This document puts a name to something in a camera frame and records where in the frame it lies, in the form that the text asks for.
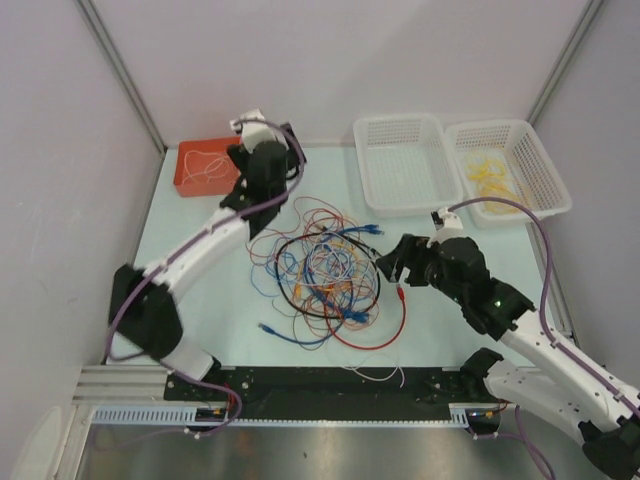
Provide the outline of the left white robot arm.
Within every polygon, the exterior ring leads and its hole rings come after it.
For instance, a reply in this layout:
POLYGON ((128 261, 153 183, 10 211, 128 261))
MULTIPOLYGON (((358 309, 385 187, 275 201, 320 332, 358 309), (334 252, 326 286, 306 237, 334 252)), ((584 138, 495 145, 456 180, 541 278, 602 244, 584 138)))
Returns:
POLYGON ((114 274, 105 355, 115 336, 186 379, 197 398, 221 387, 219 361, 189 339, 178 304, 222 257, 260 234, 300 184, 303 149, 288 123, 276 124, 255 111, 230 124, 240 141, 227 149, 239 171, 229 194, 205 224, 172 251, 143 268, 123 264, 114 274))

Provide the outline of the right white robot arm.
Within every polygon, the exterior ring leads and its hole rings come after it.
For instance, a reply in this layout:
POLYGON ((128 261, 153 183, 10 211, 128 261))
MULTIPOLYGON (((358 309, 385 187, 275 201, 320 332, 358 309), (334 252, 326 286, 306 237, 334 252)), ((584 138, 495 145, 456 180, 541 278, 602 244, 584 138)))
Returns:
POLYGON ((481 349, 466 361, 468 371, 461 376, 469 399, 484 401, 492 395, 525 408, 574 439, 611 479, 638 474, 638 388, 556 333, 531 300, 493 277, 472 239, 434 242, 406 234, 376 264, 392 283, 440 291, 477 333, 509 347, 540 372, 529 376, 500 354, 481 349))

